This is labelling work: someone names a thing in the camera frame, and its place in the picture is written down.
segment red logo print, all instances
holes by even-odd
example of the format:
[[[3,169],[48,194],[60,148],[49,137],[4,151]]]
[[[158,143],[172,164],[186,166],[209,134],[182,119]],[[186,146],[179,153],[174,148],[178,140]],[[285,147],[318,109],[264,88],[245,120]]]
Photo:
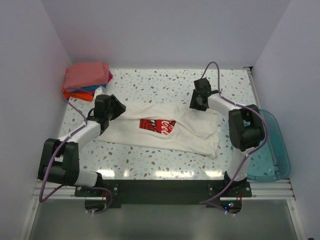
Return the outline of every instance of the red logo print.
[[[168,135],[174,129],[176,121],[140,119],[140,128]]]

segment speckled white surface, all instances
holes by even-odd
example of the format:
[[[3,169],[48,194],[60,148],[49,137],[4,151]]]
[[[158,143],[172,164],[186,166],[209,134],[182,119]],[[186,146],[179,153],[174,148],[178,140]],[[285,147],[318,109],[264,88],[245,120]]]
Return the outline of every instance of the speckled white surface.
[[[126,101],[190,104],[193,81],[201,77],[200,69],[111,69],[112,81],[107,94]],[[208,70],[206,77],[212,89],[217,88],[217,71]],[[255,99],[246,70],[221,70],[220,85],[224,96],[241,104],[254,104]],[[94,102],[71,98],[85,115]],[[73,131],[83,119],[69,105],[60,136]],[[218,119],[220,143],[217,157],[186,152],[129,146],[92,140],[79,153],[80,167],[98,171],[104,179],[222,179],[232,157],[228,121]]]

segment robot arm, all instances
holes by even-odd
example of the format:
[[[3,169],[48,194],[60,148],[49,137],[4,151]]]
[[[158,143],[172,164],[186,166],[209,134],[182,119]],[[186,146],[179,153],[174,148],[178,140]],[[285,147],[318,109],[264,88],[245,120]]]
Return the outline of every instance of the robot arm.
[[[59,139],[49,138],[44,142],[38,179],[44,179],[55,150],[61,142],[70,137],[55,156],[56,158],[63,156],[63,159],[53,162],[47,181],[71,187],[99,187],[101,185],[102,176],[100,173],[79,168],[79,150],[92,139],[101,135],[109,126],[109,121],[125,112],[126,106],[121,104],[114,95],[102,94],[96,97],[92,110],[89,112],[87,121],[74,131],[75,134],[66,135]]]
[[[259,117],[248,109],[235,106],[222,99],[217,90],[212,91],[206,78],[194,81],[194,86],[190,108],[200,111],[213,109],[229,120],[229,136],[234,149],[226,175],[231,179],[244,157],[257,148],[265,138],[263,124]],[[247,107],[259,112],[256,105]],[[234,179],[235,182],[246,179],[249,164],[250,161],[246,161],[242,165]]]

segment blue cloth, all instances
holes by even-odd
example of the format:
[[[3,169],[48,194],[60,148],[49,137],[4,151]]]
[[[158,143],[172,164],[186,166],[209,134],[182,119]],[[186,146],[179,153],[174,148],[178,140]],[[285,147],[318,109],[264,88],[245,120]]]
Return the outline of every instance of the blue cloth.
[[[107,84],[103,84],[103,85],[95,85],[95,86],[85,86],[85,87],[82,87],[81,89],[83,90],[86,90],[86,91],[94,91],[96,90],[98,87],[104,87],[106,88],[107,87]],[[80,92],[79,90],[74,90],[74,91],[71,91],[70,93],[71,94],[74,94],[74,93],[77,93],[77,92]]]

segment teal plastic tray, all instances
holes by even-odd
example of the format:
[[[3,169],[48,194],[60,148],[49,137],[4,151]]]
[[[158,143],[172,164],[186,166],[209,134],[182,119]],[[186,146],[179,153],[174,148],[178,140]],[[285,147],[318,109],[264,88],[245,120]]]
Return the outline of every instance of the teal plastic tray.
[[[260,182],[287,179],[291,164],[278,122],[270,112],[259,111],[268,124],[270,135],[267,144],[251,156],[247,177]]]

